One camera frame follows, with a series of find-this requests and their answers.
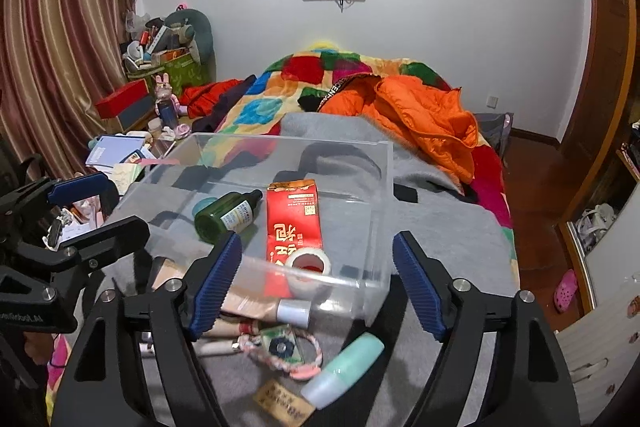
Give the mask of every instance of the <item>clear plastic container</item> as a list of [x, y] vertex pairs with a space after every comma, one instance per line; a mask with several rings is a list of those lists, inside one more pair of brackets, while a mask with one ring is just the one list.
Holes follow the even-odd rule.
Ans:
[[[281, 274], [291, 296], [311, 300], [314, 313], [373, 322], [388, 293], [392, 263], [390, 142], [196, 133], [166, 157], [179, 165], [157, 166], [132, 184], [113, 214], [148, 222], [147, 250], [153, 256], [188, 265], [207, 255], [212, 246], [198, 238], [193, 206], [203, 198], [258, 188], [264, 197], [253, 224], [241, 233], [243, 256], [234, 284], [262, 291], [268, 278]], [[322, 242], [332, 263], [329, 275], [266, 260], [266, 189], [283, 176], [316, 181]]]

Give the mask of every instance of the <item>brown paper tag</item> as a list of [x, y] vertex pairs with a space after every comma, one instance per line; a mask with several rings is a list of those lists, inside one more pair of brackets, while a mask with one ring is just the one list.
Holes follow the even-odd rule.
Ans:
[[268, 381], [258, 389], [254, 401], [287, 427], [300, 427], [316, 410], [275, 380]]

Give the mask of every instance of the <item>blue gripper pad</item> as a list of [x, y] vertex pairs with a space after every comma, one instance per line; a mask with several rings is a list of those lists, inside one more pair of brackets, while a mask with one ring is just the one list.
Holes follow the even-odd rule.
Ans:
[[91, 196], [99, 196], [107, 190], [110, 183], [110, 179], [104, 172], [96, 172], [95, 174], [60, 182], [49, 193], [49, 203], [63, 206], [75, 201], [85, 200]]
[[[415, 243], [414, 248], [409, 244], [410, 241]], [[393, 243], [394, 264], [398, 269], [411, 304], [414, 306], [415, 314], [418, 315], [422, 329], [433, 334], [437, 341], [442, 342], [447, 332], [442, 318], [442, 301], [417, 260], [417, 255], [426, 257], [422, 248], [415, 248], [417, 246], [414, 236], [410, 233], [397, 233]]]
[[209, 331], [216, 318], [220, 315], [220, 307], [226, 297], [226, 292], [236, 276], [238, 266], [242, 259], [242, 243], [237, 233], [225, 233], [220, 237], [211, 253], [194, 261], [184, 276], [187, 281], [187, 293], [192, 293], [194, 281], [202, 280], [195, 287], [193, 309], [191, 310], [190, 323], [187, 333], [192, 341], [200, 338]]

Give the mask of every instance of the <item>pink crocs shoe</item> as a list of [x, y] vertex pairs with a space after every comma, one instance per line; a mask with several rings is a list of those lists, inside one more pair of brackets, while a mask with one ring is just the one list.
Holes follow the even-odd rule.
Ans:
[[567, 270], [554, 292], [554, 304], [559, 313], [564, 313], [569, 309], [569, 304], [571, 304], [577, 290], [578, 280], [575, 278], [575, 272]]

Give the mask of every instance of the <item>colorful blanket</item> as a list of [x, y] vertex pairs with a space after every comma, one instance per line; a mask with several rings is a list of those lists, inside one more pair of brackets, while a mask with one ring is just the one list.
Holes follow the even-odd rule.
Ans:
[[[269, 66], [229, 111], [218, 132], [278, 134], [278, 122], [285, 114], [302, 111], [298, 99], [303, 91], [304, 94], [315, 90], [326, 92], [342, 78], [357, 73], [373, 73], [380, 76], [410, 74], [417, 76], [428, 86], [451, 89], [430, 67], [410, 58], [388, 60], [332, 49], [300, 52], [288, 55]], [[504, 193], [502, 163], [482, 137], [472, 156], [475, 176], [471, 188], [478, 194], [478, 204], [494, 214], [511, 245], [511, 269], [519, 286], [518, 261], [513, 242], [511, 215]]]

